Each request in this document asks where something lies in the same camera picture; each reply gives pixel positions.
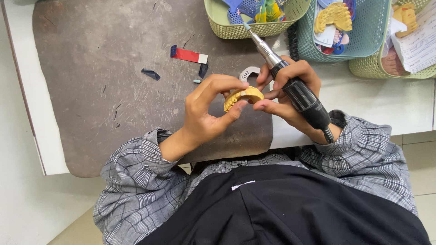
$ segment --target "gray work surface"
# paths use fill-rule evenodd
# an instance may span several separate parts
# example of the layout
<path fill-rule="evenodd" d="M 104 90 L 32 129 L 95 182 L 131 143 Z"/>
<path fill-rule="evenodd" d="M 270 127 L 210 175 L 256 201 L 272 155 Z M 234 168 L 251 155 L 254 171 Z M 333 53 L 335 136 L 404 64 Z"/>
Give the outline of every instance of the gray work surface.
<path fill-rule="evenodd" d="M 207 75 L 237 77 L 264 63 L 250 39 L 215 36 L 201 0 L 39 1 L 33 31 L 65 161 L 78 177 L 98 176 L 131 138 L 182 127 L 184 98 L 197 87 L 200 64 L 170 58 L 172 45 L 209 55 Z M 209 113 L 224 115 L 223 104 L 218 95 Z M 271 116 L 247 106 L 223 135 L 181 163 L 259 154 L 272 137 Z"/>

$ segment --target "woven plastic basket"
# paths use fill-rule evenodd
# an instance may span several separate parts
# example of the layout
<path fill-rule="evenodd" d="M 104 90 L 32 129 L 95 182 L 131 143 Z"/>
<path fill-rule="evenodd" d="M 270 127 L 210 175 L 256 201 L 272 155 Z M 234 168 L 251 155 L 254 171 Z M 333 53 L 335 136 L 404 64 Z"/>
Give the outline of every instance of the woven plastic basket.
<path fill-rule="evenodd" d="M 222 0 L 204 0 L 206 12 L 213 32 L 220 38 L 238 39 L 250 38 L 243 25 L 231 25 L 227 19 L 228 5 Z M 285 31 L 290 25 L 299 20 L 309 8 L 310 0 L 287 0 L 285 3 L 286 21 L 250 24 L 253 32 L 260 37 L 270 37 Z M 247 22 L 248 16 L 241 15 Z"/>
<path fill-rule="evenodd" d="M 416 13 L 419 13 L 430 0 L 400 0 L 398 3 L 414 3 L 416 7 Z M 430 66 L 420 72 L 415 74 L 406 74 L 404 76 L 393 76 L 388 74 L 382 66 L 382 53 L 383 45 L 380 50 L 375 54 L 366 57 L 352 60 L 348 63 L 350 71 L 358 76 L 364 78 L 415 78 L 415 79 L 426 79 L 434 76 L 436 78 L 436 65 Z"/>
<path fill-rule="evenodd" d="M 367 57 L 383 43 L 391 0 L 356 0 L 356 17 L 348 33 L 350 43 L 340 55 L 324 54 L 315 45 L 313 25 L 317 2 L 310 3 L 306 15 L 298 22 L 298 52 L 305 60 L 338 62 Z"/>

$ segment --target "yellow plaster model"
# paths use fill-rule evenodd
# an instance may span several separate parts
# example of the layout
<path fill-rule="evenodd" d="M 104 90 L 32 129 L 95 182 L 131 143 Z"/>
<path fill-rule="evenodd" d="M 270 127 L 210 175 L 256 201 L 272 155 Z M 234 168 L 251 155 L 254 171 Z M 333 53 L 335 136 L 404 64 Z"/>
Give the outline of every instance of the yellow plaster model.
<path fill-rule="evenodd" d="M 417 29 L 418 23 L 415 16 L 415 5 L 413 3 L 406 3 L 401 6 L 394 5 L 394 17 L 396 20 L 403 22 L 407 26 L 407 31 L 399 31 L 395 35 L 397 37 L 404 37 Z"/>
<path fill-rule="evenodd" d="M 326 24 L 334 24 L 340 31 L 351 31 L 352 21 L 348 7 L 344 3 L 332 3 L 321 10 L 315 19 L 313 30 L 315 33 L 323 33 Z"/>
<path fill-rule="evenodd" d="M 251 99 L 253 103 L 263 100 L 263 94 L 255 87 L 249 86 L 247 89 L 237 89 L 233 91 L 224 102 L 224 111 L 228 112 L 230 108 L 241 99 Z"/>

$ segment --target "plaid shirt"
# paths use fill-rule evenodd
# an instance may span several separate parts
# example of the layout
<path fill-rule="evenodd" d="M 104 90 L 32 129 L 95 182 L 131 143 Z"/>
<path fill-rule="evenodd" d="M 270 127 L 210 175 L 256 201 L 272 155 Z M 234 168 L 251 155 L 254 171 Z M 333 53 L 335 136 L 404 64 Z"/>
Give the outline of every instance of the plaid shirt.
<path fill-rule="evenodd" d="M 104 165 L 107 187 L 94 207 L 94 222 L 104 244 L 133 245 L 164 223 L 213 173 L 269 164 L 302 167 L 343 185 L 388 199 L 418 215 L 402 149 L 389 141 L 391 127 L 375 125 L 342 111 L 330 112 L 343 128 L 333 144 L 305 146 L 300 161 L 267 152 L 258 156 L 210 161 L 188 175 L 161 156 L 158 144 L 172 132 L 156 128 L 124 143 Z"/>

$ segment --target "black apron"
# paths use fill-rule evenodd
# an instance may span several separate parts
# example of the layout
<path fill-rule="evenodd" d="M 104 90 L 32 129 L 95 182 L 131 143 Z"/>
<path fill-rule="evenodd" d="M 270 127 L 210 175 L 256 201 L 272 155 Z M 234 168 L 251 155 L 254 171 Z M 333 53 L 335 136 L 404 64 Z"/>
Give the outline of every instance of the black apron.
<path fill-rule="evenodd" d="M 430 242 L 421 221 L 394 202 L 300 167 L 268 165 L 207 176 L 138 244 Z"/>

